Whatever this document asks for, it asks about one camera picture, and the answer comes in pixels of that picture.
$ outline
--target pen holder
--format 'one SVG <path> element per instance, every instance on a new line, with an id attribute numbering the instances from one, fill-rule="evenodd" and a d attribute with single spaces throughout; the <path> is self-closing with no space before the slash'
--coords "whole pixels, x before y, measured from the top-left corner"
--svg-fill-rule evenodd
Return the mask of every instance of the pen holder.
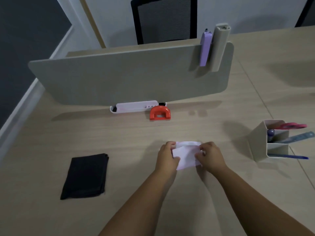
<path id="1" fill-rule="evenodd" d="M 268 143 L 267 130 L 273 129 L 275 125 L 285 123 L 283 120 L 266 119 L 262 121 L 248 135 L 248 142 L 254 161 L 264 161 L 266 159 L 283 159 L 282 157 L 269 157 L 268 154 L 289 154 L 289 144 Z M 275 141 L 284 140 L 289 137 L 289 130 L 275 130 L 273 139 Z"/>

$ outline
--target black cloth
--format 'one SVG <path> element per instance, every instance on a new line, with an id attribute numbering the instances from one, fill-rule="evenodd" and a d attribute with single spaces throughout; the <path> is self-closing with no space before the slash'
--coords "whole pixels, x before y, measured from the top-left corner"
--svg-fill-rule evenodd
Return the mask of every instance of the black cloth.
<path id="1" fill-rule="evenodd" d="M 60 199 L 98 196 L 105 191 L 107 154 L 74 157 Z"/>

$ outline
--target pink scissors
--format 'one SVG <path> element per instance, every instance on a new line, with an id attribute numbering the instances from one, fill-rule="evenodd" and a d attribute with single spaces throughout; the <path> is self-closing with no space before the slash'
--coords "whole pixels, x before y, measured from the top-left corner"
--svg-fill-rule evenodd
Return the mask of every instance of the pink scissors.
<path id="1" fill-rule="evenodd" d="M 283 123 L 279 127 L 276 127 L 275 129 L 277 130 L 290 130 L 290 129 L 301 129 L 301 128 L 306 128 L 306 124 L 297 124 L 296 122 L 288 122 L 288 123 Z"/>

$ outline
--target office chair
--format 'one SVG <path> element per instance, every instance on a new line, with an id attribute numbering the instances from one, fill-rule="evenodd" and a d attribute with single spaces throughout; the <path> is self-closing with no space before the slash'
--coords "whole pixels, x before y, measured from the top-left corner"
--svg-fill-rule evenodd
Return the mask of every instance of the office chair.
<path id="1" fill-rule="evenodd" d="M 197 38 L 197 0 L 132 0 L 138 45 Z"/>

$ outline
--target white paper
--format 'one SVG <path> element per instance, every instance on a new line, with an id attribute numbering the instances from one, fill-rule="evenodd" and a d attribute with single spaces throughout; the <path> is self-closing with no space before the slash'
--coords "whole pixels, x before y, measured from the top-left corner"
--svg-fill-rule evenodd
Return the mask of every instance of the white paper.
<path id="1" fill-rule="evenodd" d="M 195 158 L 195 154 L 200 152 L 200 145 L 200 142 L 176 142 L 173 157 L 180 157 L 177 170 L 200 165 L 200 162 Z"/>

